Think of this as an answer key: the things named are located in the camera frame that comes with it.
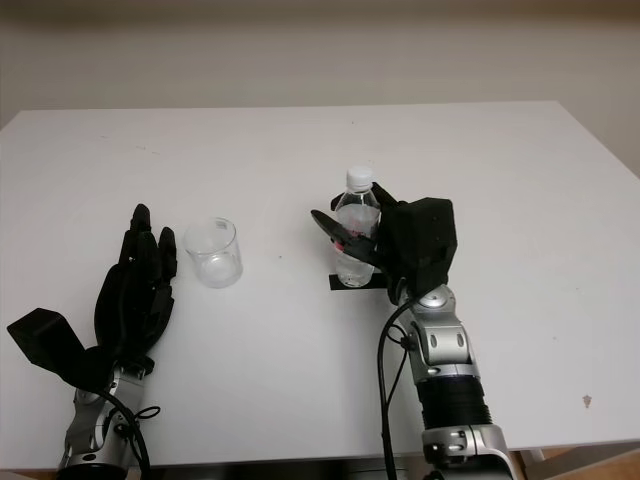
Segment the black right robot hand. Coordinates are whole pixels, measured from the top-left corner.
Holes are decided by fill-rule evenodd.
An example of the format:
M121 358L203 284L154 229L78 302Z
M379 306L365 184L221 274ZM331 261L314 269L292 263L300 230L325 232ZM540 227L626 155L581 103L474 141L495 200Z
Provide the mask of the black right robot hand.
M346 189L331 201L329 214L311 211L312 219L333 244L340 286L368 287L378 273L392 304L401 303L409 274L391 223L400 206L371 177L349 174Z

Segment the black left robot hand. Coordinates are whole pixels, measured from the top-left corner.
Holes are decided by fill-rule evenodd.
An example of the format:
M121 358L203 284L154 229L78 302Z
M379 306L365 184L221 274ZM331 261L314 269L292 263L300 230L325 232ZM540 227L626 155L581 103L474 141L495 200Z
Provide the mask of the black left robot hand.
M174 305L171 282L176 273L173 230L165 227L156 237L150 210L137 205L118 261L107 272L96 302L98 345L118 359L145 361L168 326Z

